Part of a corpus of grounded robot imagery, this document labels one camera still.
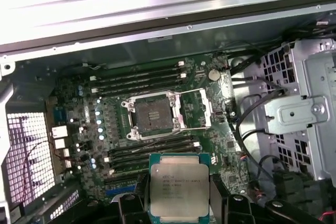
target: ventilation grille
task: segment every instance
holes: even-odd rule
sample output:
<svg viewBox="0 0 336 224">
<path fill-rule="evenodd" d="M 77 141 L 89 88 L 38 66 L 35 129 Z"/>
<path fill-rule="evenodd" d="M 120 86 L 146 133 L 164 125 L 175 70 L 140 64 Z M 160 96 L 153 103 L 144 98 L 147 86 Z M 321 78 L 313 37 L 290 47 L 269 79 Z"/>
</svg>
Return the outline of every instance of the ventilation grille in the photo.
<svg viewBox="0 0 336 224">
<path fill-rule="evenodd" d="M 283 50 L 275 51 L 264 56 L 263 67 L 265 78 L 278 85 L 295 82 L 295 74 L 290 55 L 285 55 Z M 267 85 L 270 93 L 274 88 Z"/>
<path fill-rule="evenodd" d="M 71 194 L 71 196 L 50 215 L 50 219 L 53 220 L 57 216 L 61 215 L 64 211 L 68 210 L 78 198 L 79 193 L 77 190 L 73 194 Z"/>
<path fill-rule="evenodd" d="M 8 114 L 11 148 L 6 157 L 12 202 L 26 206 L 55 185 L 43 113 Z"/>
<path fill-rule="evenodd" d="M 308 140 L 304 132 L 276 135 L 276 140 L 282 161 L 294 170 L 313 174 Z"/>
</svg>

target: screw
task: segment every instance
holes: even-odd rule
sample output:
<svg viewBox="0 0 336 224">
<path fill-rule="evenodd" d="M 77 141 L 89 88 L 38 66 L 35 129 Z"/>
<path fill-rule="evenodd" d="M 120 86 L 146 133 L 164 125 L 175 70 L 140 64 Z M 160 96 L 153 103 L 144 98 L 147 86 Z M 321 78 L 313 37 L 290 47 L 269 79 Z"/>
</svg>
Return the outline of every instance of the screw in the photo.
<svg viewBox="0 0 336 224">
<path fill-rule="evenodd" d="M 272 202 L 272 205 L 273 205 L 274 207 L 283 207 L 283 204 L 280 203 L 280 202 L 278 202 L 278 201 L 274 201 L 274 202 Z"/>
<path fill-rule="evenodd" d="M 311 107 L 311 111 L 313 113 L 319 113 L 321 111 L 321 108 L 318 105 L 314 105 L 313 107 Z"/>
<path fill-rule="evenodd" d="M 233 196 L 233 199 L 236 201 L 242 201 L 244 198 L 241 195 L 235 195 Z"/>
</svg>

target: black cable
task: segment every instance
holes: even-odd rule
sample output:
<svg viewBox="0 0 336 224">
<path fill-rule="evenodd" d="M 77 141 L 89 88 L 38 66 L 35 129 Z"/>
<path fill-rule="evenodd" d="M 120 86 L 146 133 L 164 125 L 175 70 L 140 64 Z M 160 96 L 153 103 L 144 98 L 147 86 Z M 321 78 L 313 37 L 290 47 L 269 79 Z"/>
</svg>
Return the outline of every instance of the black cable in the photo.
<svg viewBox="0 0 336 224">
<path fill-rule="evenodd" d="M 260 161 L 259 161 L 259 165 L 262 167 L 262 166 L 263 166 L 263 163 L 264 163 L 267 159 L 269 159 L 270 157 L 273 158 L 273 159 L 275 159 L 276 161 L 280 162 L 284 170 L 288 170 L 288 167 L 287 167 L 287 165 L 284 163 L 284 161 L 282 161 L 279 157 L 274 156 L 274 155 L 266 155 L 266 156 L 262 157 L 262 158 L 260 159 Z M 260 173 L 261 173 L 261 170 L 258 169 L 257 178 L 259 178 Z"/>
<path fill-rule="evenodd" d="M 245 141 L 246 138 L 248 138 L 249 136 L 255 134 L 255 133 L 264 133 L 264 134 L 267 134 L 267 135 L 272 135 L 272 134 L 269 134 L 265 131 L 265 129 L 256 129 L 256 130 L 252 130 L 252 131 L 249 131 L 247 133 L 244 133 L 243 134 L 243 141 Z"/>
<path fill-rule="evenodd" d="M 243 78 L 231 78 L 231 81 L 263 81 L 264 83 L 266 83 L 267 85 L 269 85 L 270 87 L 274 88 L 274 89 L 284 89 L 283 87 L 265 79 L 264 77 L 243 77 Z"/>
<path fill-rule="evenodd" d="M 246 145 L 244 144 L 244 141 L 242 139 L 242 136 L 240 134 L 240 125 L 242 124 L 243 120 L 259 105 L 270 101 L 276 97 L 279 97 L 281 94 L 283 94 L 283 90 L 275 90 L 270 94 L 267 94 L 266 96 L 262 97 L 260 100 L 258 100 L 257 102 L 255 102 L 254 104 L 252 104 L 249 108 L 247 108 L 246 111 L 244 111 L 244 113 L 239 117 L 237 124 L 236 124 L 236 128 L 233 127 L 232 124 L 230 124 L 230 128 L 232 130 L 232 132 L 234 132 L 234 136 L 235 139 L 238 143 L 238 145 L 240 146 L 241 150 L 248 156 L 248 158 L 250 159 L 250 161 L 256 165 L 258 168 L 260 168 L 260 170 L 271 180 L 273 181 L 273 177 L 262 167 L 259 165 L 259 163 L 254 159 L 254 157 L 251 155 L 251 153 L 249 152 L 249 150 L 247 149 Z"/>
</svg>

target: green circuit board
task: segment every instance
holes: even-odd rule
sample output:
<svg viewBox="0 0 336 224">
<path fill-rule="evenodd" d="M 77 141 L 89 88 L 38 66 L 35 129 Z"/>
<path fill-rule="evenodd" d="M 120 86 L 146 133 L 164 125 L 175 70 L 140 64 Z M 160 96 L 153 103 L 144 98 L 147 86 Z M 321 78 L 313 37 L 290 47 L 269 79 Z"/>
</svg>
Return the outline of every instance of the green circuit board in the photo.
<svg viewBox="0 0 336 224">
<path fill-rule="evenodd" d="M 174 129 L 175 122 L 170 120 L 174 108 L 170 108 L 167 91 L 179 94 L 184 129 L 181 124 Z M 148 172 L 148 155 L 153 152 L 210 153 L 210 173 L 220 173 L 232 193 L 247 191 L 248 173 L 241 166 L 242 179 L 238 176 L 241 152 L 228 126 L 236 108 L 225 56 L 196 55 L 98 69 L 59 79 L 55 96 L 55 111 L 66 114 L 66 122 L 59 124 L 66 123 L 71 129 L 70 152 L 75 167 L 81 166 L 74 174 L 88 196 L 107 202 L 113 197 L 107 192 L 130 188 L 138 175 Z M 135 113 L 124 106 L 132 97 L 137 98 L 132 103 Z M 147 138 L 129 139 L 134 129 L 135 135 Z"/>
</svg>

